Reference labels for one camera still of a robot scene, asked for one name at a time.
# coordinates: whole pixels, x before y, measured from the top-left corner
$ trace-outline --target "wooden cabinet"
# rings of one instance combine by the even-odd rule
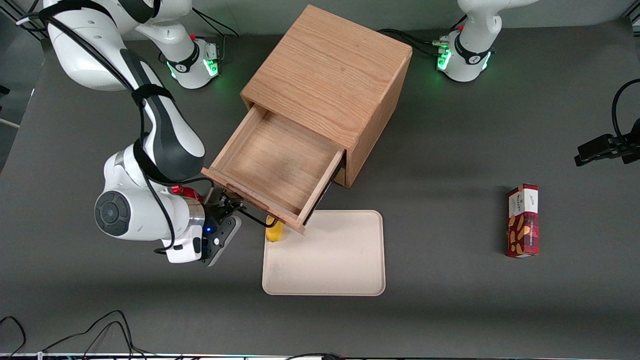
[[[304,233],[327,184],[353,184],[396,108],[411,54],[307,6],[242,90],[249,113],[203,174]]]

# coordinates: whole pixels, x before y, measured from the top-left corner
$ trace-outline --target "gray tabletop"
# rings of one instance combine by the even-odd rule
[[[159,72],[210,163],[246,113],[239,91],[277,41],[230,39],[220,78],[199,90],[172,81],[150,42],[129,45]],[[75,84],[45,46],[0,177],[0,315],[23,321],[27,351],[119,308],[154,352],[638,358],[640,164],[573,164],[576,146],[612,132],[611,99],[640,76],[630,26],[506,29],[495,47],[468,84],[414,54],[354,186],[333,186],[320,203],[383,215],[387,289],[362,298],[266,295],[264,230],[250,221],[213,268],[102,234],[92,215],[102,166],[135,140],[137,110],[125,92]],[[639,95],[630,88],[620,102],[624,131]],[[540,186],[541,254],[511,259],[506,192],[521,183]],[[18,343],[9,332],[0,352]],[[115,334],[98,348],[124,350]]]

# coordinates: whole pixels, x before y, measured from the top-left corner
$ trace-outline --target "cardboard box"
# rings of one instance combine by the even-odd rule
[[[538,185],[522,184],[509,192],[507,256],[538,255],[538,235]]]

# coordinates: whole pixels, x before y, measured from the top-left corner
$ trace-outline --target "yellow object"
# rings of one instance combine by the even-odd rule
[[[267,217],[267,224],[271,225],[273,224],[274,221],[277,221],[277,220],[273,217]],[[277,223],[273,227],[267,227],[264,230],[264,235],[267,237],[267,240],[274,243],[280,240],[280,238],[282,237],[282,230],[283,230],[282,222],[277,221]]]

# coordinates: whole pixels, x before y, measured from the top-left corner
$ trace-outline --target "cable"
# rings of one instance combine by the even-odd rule
[[[9,16],[9,17],[11,18],[11,20],[13,20],[14,22],[17,22],[17,21],[18,21],[18,19],[17,19],[15,16],[13,16],[13,14],[12,14],[12,13],[10,13],[10,12],[5,8],[5,7],[0,6],[0,10],[2,10],[2,12],[3,12],[3,13],[7,14],[7,16]],[[30,29],[25,28],[25,27],[24,27],[24,26],[22,26],[22,25],[21,25],[20,27],[21,27],[21,28],[23,28],[23,29],[25,29],[25,30],[27,30],[27,31],[29,32],[29,34],[31,34],[31,36],[32,36],[32,37],[36,38],[36,40],[38,40],[38,41],[40,41],[40,40],[41,40],[39,37],[37,37],[37,36],[33,33],[33,31],[30,31]]]
[[[140,110],[140,146],[142,146],[142,144],[144,144],[144,139],[145,139],[145,135],[146,135],[145,134],[145,111],[144,111],[144,105],[143,104],[144,104],[144,102],[141,102],[138,105],[138,109]],[[169,250],[170,248],[172,248],[173,244],[175,244],[175,231],[173,230],[173,222],[171,221],[171,217],[169,216],[169,212],[167,212],[166,208],[164,207],[164,204],[162,203],[162,200],[160,200],[160,197],[156,193],[156,190],[153,188],[153,186],[151,186],[151,182],[149,181],[149,176],[142,169],[140,169],[140,172],[142,173],[142,177],[144,178],[145,184],[147,184],[147,187],[149,188],[149,191],[151,192],[151,195],[154,197],[154,199],[156,200],[156,203],[160,207],[160,210],[162,211],[162,214],[164,215],[164,219],[166,220],[166,224],[169,227],[169,233],[171,234],[171,242],[169,243],[169,246],[159,247],[157,249],[154,249],[154,252],[156,254],[166,255],[166,251]]]
[[[116,69],[115,66],[107,58],[105,58],[104,55],[102,55],[94,46],[92,46],[83,37],[73,32],[71,29],[69,29],[66,25],[64,25],[62,22],[60,22],[58,19],[54,18],[53,16],[50,16],[49,18],[47,18],[47,20],[51,24],[53,24],[55,27],[57,27],[60,31],[62,31],[66,36],[70,37],[73,41],[75,41],[78,45],[80,45],[80,47],[82,47],[87,53],[92,55],[105,69],[107,69],[119,82],[121,82],[121,84],[130,93],[133,93],[134,89],[131,86],[131,84],[124,78],[124,75],[122,75],[122,73],[118,69]],[[138,104],[138,108],[140,110],[140,144],[143,144],[144,137],[145,137],[145,115],[144,115],[144,107],[142,103]],[[164,255],[166,254],[166,250],[172,248],[173,244],[175,243],[175,232],[173,230],[173,223],[171,221],[171,218],[166,208],[164,207],[164,204],[160,200],[160,197],[158,196],[153,186],[151,185],[151,182],[149,181],[147,174],[142,170],[141,170],[141,173],[143,175],[143,178],[145,180],[145,183],[147,184],[149,191],[151,192],[151,195],[156,200],[158,206],[160,207],[160,210],[164,215],[164,219],[166,220],[167,226],[169,227],[169,232],[171,234],[171,242],[168,247],[161,247],[158,249],[154,249],[154,252],[156,254]]]
[[[463,22],[466,19],[467,19],[467,14],[465,14],[463,17],[461,17],[460,20],[458,20],[458,22],[454,26],[451,26],[449,28],[449,31],[453,31],[456,28],[456,26],[460,25],[460,23]]]
[[[240,36],[240,35],[238,35],[238,33],[237,33],[235,30],[233,30],[232,28],[228,27],[227,25],[224,25],[224,24],[223,24],[223,23],[221,23],[220,21],[218,21],[218,20],[216,20],[216,19],[212,18],[211,16],[208,16],[207,14],[205,14],[205,13],[201,12],[200,10],[198,10],[198,9],[196,9],[196,8],[192,8],[192,9],[193,9],[193,12],[195,12],[196,14],[198,14],[198,15],[202,15],[202,16],[204,16],[204,17],[207,17],[208,19],[210,19],[211,21],[215,22],[216,24],[218,24],[218,25],[220,25],[220,26],[223,26],[224,28],[227,28],[227,29],[228,29],[228,30],[230,30],[230,31],[231,31],[231,32],[232,32],[236,37],[239,37],[239,36]]]
[[[17,5],[13,5],[13,3],[11,1],[7,1],[5,0],[4,2],[5,4],[9,5],[9,7],[11,7],[11,9],[13,9],[15,11],[15,13],[18,14],[18,16],[20,17],[19,19],[16,20],[16,25],[20,26],[22,29],[30,32],[30,33],[42,33],[42,35],[45,38],[49,38],[46,34],[44,34],[46,32],[46,29],[44,28],[36,28],[36,24],[34,22],[32,22],[32,19],[29,19],[28,15],[33,15],[34,13],[27,13],[26,15],[24,14],[24,10],[22,10],[21,8],[19,8]],[[9,14],[5,8],[3,8],[3,11],[7,14]],[[28,22],[30,23],[33,27],[32,28],[27,28],[25,25],[23,25],[23,23]]]
[[[218,28],[216,28],[213,24],[211,24],[200,12],[195,12],[196,14],[198,14],[198,16],[204,20],[204,22],[206,22],[210,27],[213,28],[213,30],[215,30],[218,34],[220,34],[220,36],[222,38],[225,38],[226,35],[222,33],[222,31],[218,30]]]
[[[40,2],[40,0],[33,0],[33,4],[31,4],[31,6],[29,7],[29,13],[32,12],[33,10],[36,10],[36,6],[38,6],[38,3]]]
[[[196,177],[195,179],[190,179],[190,180],[185,180],[185,181],[176,181],[175,183],[163,183],[161,181],[156,181],[156,182],[158,184],[160,184],[160,185],[173,186],[173,185],[187,185],[187,184],[191,184],[191,183],[197,183],[199,181],[208,181],[208,182],[210,182],[212,188],[216,186],[216,183],[212,179],[209,179],[208,177]]]
[[[45,347],[44,349],[41,350],[41,352],[46,352],[47,350],[49,350],[50,348],[63,343],[71,338],[75,338],[76,336],[81,336],[81,335],[85,335],[87,333],[89,333],[93,327],[95,327],[101,320],[105,319],[107,316],[113,314],[113,313],[118,313],[120,314],[120,316],[122,316],[122,320],[124,320],[124,324],[125,324],[125,328],[127,329],[127,334],[129,336],[129,344],[131,345],[131,348],[137,352],[139,352],[141,355],[144,356],[144,353],[149,353],[149,351],[146,350],[142,350],[136,346],[133,345],[133,340],[131,338],[131,329],[129,328],[129,322],[127,321],[127,318],[124,316],[124,313],[122,312],[122,310],[112,310],[108,313],[106,313],[105,315],[103,315],[102,317],[100,317],[98,320],[94,321],[93,324],[91,324],[91,326],[89,326],[89,328],[87,330],[85,330],[84,332],[78,332],[77,334],[73,334],[73,335],[69,335],[67,337],[64,337],[56,342],[54,342],[53,344],[49,345],[48,347]]]
[[[227,37],[222,38],[222,55],[220,56],[220,61],[225,59],[225,54],[227,53]]]
[[[616,132],[616,136],[620,139],[620,142],[627,147],[628,150],[632,151],[634,154],[640,156],[640,149],[638,147],[633,147],[627,139],[622,135],[620,131],[620,127],[618,126],[618,100],[620,100],[620,95],[631,85],[640,83],[640,79],[634,79],[631,81],[627,81],[626,84],[622,85],[620,89],[616,92],[616,95],[613,97],[613,103],[611,104],[611,122],[613,123],[613,130]]]
[[[129,349],[129,359],[131,359],[131,344],[129,343],[129,340],[127,339],[127,335],[124,332],[124,327],[122,327],[122,324],[118,321],[118,320],[114,320],[110,323],[108,323],[107,325],[105,325],[105,327],[102,328],[102,330],[100,330],[100,332],[98,333],[98,336],[95,337],[95,339],[93,339],[93,341],[91,342],[91,345],[89,345],[88,348],[86,348],[86,350],[84,351],[84,354],[82,354],[82,358],[86,359],[86,353],[89,352],[89,350],[91,349],[91,347],[93,346],[93,344],[95,344],[96,341],[98,341],[98,339],[100,338],[100,336],[102,336],[102,333],[105,331],[109,331],[109,329],[111,328],[111,326],[113,324],[117,323],[118,326],[120,327],[120,330],[122,331],[122,336],[124,336],[124,341],[127,343],[127,348]]]
[[[378,30],[378,33],[393,33],[393,34],[397,34],[397,35],[400,35],[400,36],[405,37],[405,38],[409,38],[410,40],[412,40],[412,41],[414,41],[414,42],[416,42],[418,44],[431,45],[430,41],[423,40],[421,38],[417,38],[417,37],[415,37],[415,36],[413,36],[413,35],[411,35],[409,33],[405,33],[404,31],[400,31],[400,30],[397,30],[397,29],[380,29],[380,30]]]
[[[426,41],[420,38],[417,38],[409,33],[405,33],[404,31],[396,30],[396,29],[380,29],[378,33],[391,33],[400,36],[404,41],[404,43],[411,45],[414,49],[418,50],[422,54],[432,56],[437,55],[436,52],[429,52],[420,48],[420,45],[431,45],[430,41]]]
[[[9,360],[9,359],[11,359],[11,357],[12,357],[13,355],[15,355],[15,353],[16,353],[16,352],[20,351],[20,349],[22,349],[22,347],[24,346],[24,344],[26,344],[26,343],[27,343],[27,334],[24,332],[24,328],[22,327],[22,324],[18,321],[18,319],[14,318],[13,316],[5,316],[4,318],[2,318],[2,320],[0,320],[0,325],[2,325],[2,323],[3,323],[5,320],[7,320],[7,319],[12,320],[13,322],[15,322],[15,324],[16,324],[16,325],[18,325],[18,327],[20,328],[20,332],[22,333],[22,343],[21,343],[21,344],[20,344],[20,346],[19,346],[17,349],[15,349],[15,350],[11,353],[11,355],[9,355],[9,357],[7,357],[5,360]]]
[[[309,352],[307,354],[300,354],[300,355],[288,357],[286,360],[293,360],[299,357],[307,357],[307,356],[322,356],[323,360],[342,360],[342,357],[340,355],[332,354],[330,352]]]
[[[263,222],[262,220],[258,219],[257,217],[249,214],[248,212],[246,212],[243,208],[240,208],[239,206],[236,207],[236,211],[238,211],[239,213],[244,214],[246,217],[248,217],[251,220],[257,222],[258,224],[266,227],[267,229],[271,229],[272,227],[276,226],[276,223],[278,222],[277,219],[274,219],[270,224],[267,224],[267,223]]]

